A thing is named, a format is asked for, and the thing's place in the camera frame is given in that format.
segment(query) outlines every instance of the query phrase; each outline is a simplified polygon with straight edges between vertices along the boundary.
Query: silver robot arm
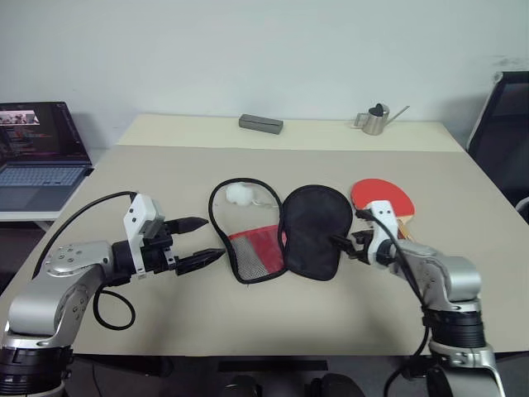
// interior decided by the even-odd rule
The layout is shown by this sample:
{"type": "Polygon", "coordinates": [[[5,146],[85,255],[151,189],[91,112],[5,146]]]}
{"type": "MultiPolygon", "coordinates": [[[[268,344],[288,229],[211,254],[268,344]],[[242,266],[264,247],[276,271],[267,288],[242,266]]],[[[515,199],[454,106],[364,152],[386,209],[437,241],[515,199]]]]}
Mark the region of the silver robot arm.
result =
{"type": "MultiPolygon", "coordinates": [[[[372,219],[376,217],[396,238],[398,224],[390,202],[373,201],[368,211],[366,220],[372,229],[353,233],[355,244],[343,237],[333,237],[333,241],[350,257],[406,280],[403,258],[372,219]]],[[[474,264],[416,242],[398,240],[398,244],[425,304],[423,322],[432,331],[428,346],[436,364],[427,372],[429,395],[505,397],[493,348],[485,341],[481,278],[474,264]]]]}
{"type": "Polygon", "coordinates": [[[133,275],[142,279],[147,272],[166,270],[181,275],[214,262],[224,250],[183,259],[172,252],[171,234],[206,223],[201,218],[165,222],[156,201],[137,194],[124,217],[127,241],[60,247],[12,301],[0,350],[0,395],[62,396],[71,345],[96,291],[126,284],[133,275]]]}

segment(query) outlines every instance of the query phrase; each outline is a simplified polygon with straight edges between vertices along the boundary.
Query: white ball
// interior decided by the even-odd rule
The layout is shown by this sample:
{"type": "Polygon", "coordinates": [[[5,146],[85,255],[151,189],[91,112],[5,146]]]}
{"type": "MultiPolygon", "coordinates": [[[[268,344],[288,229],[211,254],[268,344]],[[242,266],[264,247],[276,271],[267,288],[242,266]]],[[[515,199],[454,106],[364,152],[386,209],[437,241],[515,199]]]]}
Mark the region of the white ball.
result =
{"type": "Polygon", "coordinates": [[[254,201],[254,190],[241,182],[230,184],[226,189],[226,200],[241,206],[250,205],[254,201]]]}

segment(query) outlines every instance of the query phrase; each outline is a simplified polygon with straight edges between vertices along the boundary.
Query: table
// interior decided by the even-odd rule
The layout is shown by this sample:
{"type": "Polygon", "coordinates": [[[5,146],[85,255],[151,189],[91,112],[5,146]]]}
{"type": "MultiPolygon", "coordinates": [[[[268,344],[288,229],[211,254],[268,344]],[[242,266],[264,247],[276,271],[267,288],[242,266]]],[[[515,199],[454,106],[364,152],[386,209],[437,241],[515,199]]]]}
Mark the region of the table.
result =
{"type": "MultiPolygon", "coordinates": [[[[101,160],[104,153],[104,149],[88,150],[88,156],[92,161],[93,166],[101,160]]],[[[0,222],[34,222],[38,227],[47,232],[50,229],[50,223],[59,218],[63,209],[68,207],[70,201],[79,191],[82,184],[83,183],[81,183],[72,193],[60,211],[0,211],[0,222]]]]}
{"type": "MultiPolygon", "coordinates": [[[[282,134],[272,136],[241,130],[235,118],[141,115],[59,221],[123,189],[156,198],[168,219],[207,218],[213,187],[237,176],[262,179],[282,199],[305,184],[326,184],[348,194],[359,179],[393,181],[416,204],[412,235],[446,254],[466,256],[478,267],[486,334],[496,351],[529,348],[524,314],[529,309],[529,227],[439,123],[395,122],[381,136],[366,136],[344,122],[286,121],[282,134]]],[[[101,204],[71,225],[58,244],[125,239],[126,208],[126,198],[101,204]]],[[[0,298],[1,321],[59,224],[0,298]]],[[[175,237],[181,256],[219,246],[212,227],[175,237]]],[[[136,324],[113,332],[86,313],[74,344],[77,353],[406,355],[422,336],[421,313],[406,283],[345,257],[327,282],[287,272],[242,285],[223,256],[189,275],[157,275],[117,290],[135,305],[136,324]]],[[[102,297],[102,315],[115,323],[128,320],[126,308],[107,297],[102,297]]]]}

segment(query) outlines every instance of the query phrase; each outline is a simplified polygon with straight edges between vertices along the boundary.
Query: cable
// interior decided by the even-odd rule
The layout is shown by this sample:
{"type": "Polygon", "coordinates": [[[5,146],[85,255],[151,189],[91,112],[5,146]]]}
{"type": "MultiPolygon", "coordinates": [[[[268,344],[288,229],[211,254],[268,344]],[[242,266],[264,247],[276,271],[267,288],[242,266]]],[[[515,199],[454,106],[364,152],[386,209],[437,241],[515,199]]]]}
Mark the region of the cable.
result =
{"type": "Polygon", "coordinates": [[[107,287],[105,284],[100,285],[99,288],[96,290],[96,293],[93,296],[93,302],[92,302],[92,309],[93,309],[93,316],[96,318],[96,321],[102,325],[103,327],[107,329],[111,329],[113,331],[123,331],[125,329],[128,329],[132,327],[132,324],[136,321],[136,311],[134,310],[134,306],[132,306],[131,302],[127,300],[124,296],[119,295],[116,292],[112,291],[106,291],[104,288],[107,287]],[[104,295],[111,295],[114,298],[117,298],[121,300],[131,311],[131,321],[129,321],[126,325],[112,325],[110,323],[107,323],[105,320],[102,319],[101,314],[99,313],[99,297],[104,295]]]}
{"type": "Polygon", "coordinates": [[[389,397],[389,388],[391,387],[391,384],[398,378],[399,375],[401,375],[406,368],[408,368],[422,353],[424,348],[427,345],[428,338],[430,337],[430,328],[428,326],[424,327],[424,336],[422,337],[421,344],[417,348],[417,350],[412,354],[412,356],[404,362],[393,374],[391,374],[386,380],[386,383],[384,385],[384,397],[389,397]]]}
{"type": "Polygon", "coordinates": [[[93,385],[96,386],[96,389],[98,390],[98,396],[102,397],[101,389],[99,389],[98,378],[96,378],[96,367],[93,363],[92,363],[92,380],[93,380],[93,385]]]}
{"type": "Polygon", "coordinates": [[[130,196],[131,200],[133,200],[134,197],[136,196],[136,192],[131,192],[127,190],[127,191],[117,192],[114,194],[109,194],[108,196],[98,198],[97,200],[94,200],[91,203],[86,204],[79,211],[74,213],[74,215],[66,219],[66,221],[64,221],[64,223],[60,225],[60,227],[57,229],[57,231],[53,234],[51,239],[46,243],[45,247],[43,248],[41,256],[39,256],[39,259],[36,262],[35,270],[33,270],[32,279],[34,279],[36,275],[38,275],[39,272],[41,271],[42,263],[44,262],[46,255],[48,255],[48,252],[50,251],[51,246],[53,246],[53,243],[57,240],[57,238],[59,238],[60,233],[62,233],[71,222],[73,222],[79,215],[81,215],[86,210],[90,209],[91,207],[98,205],[102,203],[103,201],[114,199],[115,197],[120,197],[120,196],[130,196]]]}
{"type": "MultiPolygon", "coordinates": [[[[384,225],[383,222],[381,222],[378,218],[376,218],[371,211],[369,210],[357,210],[356,211],[356,217],[367,219],[373,222],[376,222],[382,230],[386,232],[389,239],[395,246],[395,250],[397,251],[398,255],[400,256],[400,259],[402,263],[400,264],[401,269],[404,273],[404,277],[406,277],[406,281],[410,284],[410,287],[412,288],[413,293],[417,298],[419,299],[419,302],[421,302],[421,309],[424,309],[426,307],[426,303],[424,302],[424,298],[421,295],[421,291],[419,289],[419,285],[417,283],[417,280],[415,279],[415,276],[412,272],[412,267],[410,266],[409,262],[407,261],[406,256],[404,255],[403,249],[398,244],[397,238],[389,231],[388,227],[384,225]]],[[[403,371],[408,368],[422,353],[424,348],[426,347],[428,343],[428,338],[430,337],[430,328],[428,326],[424,327],[424,335],[422,337],[421,344],[417,348],[417,350],[412,354],[412,356],[404,362],[393,374],[389,376],[389,378],[386,380],[386,383],[384,385],[384,397],[389,397],[389,388],[391,387],[391,384],[398,378],[399,375],[403,373],[403,371]]]]}
{"type": "MultiPolygon", "coordinates": [[[[134,199],[136,196],[136,192],[132,192],[130,190],[125,190],[122,192],[117,192],[113,194],[109,194],[107,196],[103,196],[101,198],[98,198],[97,200],[92,201],[91,203],[86,204],[84,207],[82,207],[79,211],[74,213],[71,217],[66,219],[62,225],[57,229],[57,231],[53,234],[51,239],[46,243],[45,247],[42,250],[41,256],[39,256],[39,259],[36,263],[35,270],[33,271],[33,279],[39,274],[42,268],[42,263],[44,262],[46,255],[48,255],[48,252],[50,251],[51,246],[53,246],[54,242],[59,238],[60,234],[65,230],[65,228],[68,227],[70,223],[72,223],[76,218],[78,218],[82,213],[90,209],[91,207],[94,207],[104,201],[114,199],[116,197],[121,196],[129,196],[131,200],[134,199]]],[[[105,291],[103,290],[106,287],[106,285],[100,285],[98,289],[96,290],[95,295],[93,296],[93,315],[98,321],[99,324],[101,324],[103,327],[114,330],[114,331],[122,331],[124,329],[128,329],[134,324],[136,321],[136,311],[134,310],[134,307],[132,306],[131,302],[129,302],[124,296],[119,295],[116,292],[112,291],[105,291]],[[99,297],[101,294],[111,295],[114,298],[118,298],[121,300],[131,311],[131,321],[127,325],[123,326],[115,326],[112,324],[107,323],[105,320],[102,319],[101,314],[99,313],[99,297]]]]}
{"type": "Polygon", "coordinates": [[[388,227],[384,225],[383,222],[380,222],[372,213],[370,210],[364,210],[359,209],[356,211],[356,217],[367,219],[369,221],[376,222],[388,235],[391,242],[395,245],[395,249],[397,250],[398,255],[400,256],[402,263],[401,263],[401,269],[403,270],[404,277],[406,277],[406,281],[410,284],[410,287],[412,287],[412,291],[417,296],[417,299],[419,299],[419,302],[421,302],[422,308],[424,308],[425,302],[422,298],[421,291],[419,290],[419,285],[417,284],[417,280],[415,280],[415,276],[413,275],[412,268],[410,264],[408,263],[406,256],[404,255],[404,252],[400,245],[398,244],[397,239],[395,236],[389,231],[388,227]]]}

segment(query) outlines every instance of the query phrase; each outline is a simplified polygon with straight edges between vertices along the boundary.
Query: laptop screen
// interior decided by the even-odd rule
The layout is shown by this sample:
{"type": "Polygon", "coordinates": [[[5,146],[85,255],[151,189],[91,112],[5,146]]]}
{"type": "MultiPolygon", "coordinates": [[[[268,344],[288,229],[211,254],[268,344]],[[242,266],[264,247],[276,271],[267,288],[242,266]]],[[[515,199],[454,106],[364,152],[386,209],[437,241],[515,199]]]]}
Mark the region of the laptop screen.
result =
{"type": "Polygon", "coordinates": [[[0,103],[0,164],[89,161],[64,102],[0,103]]]}

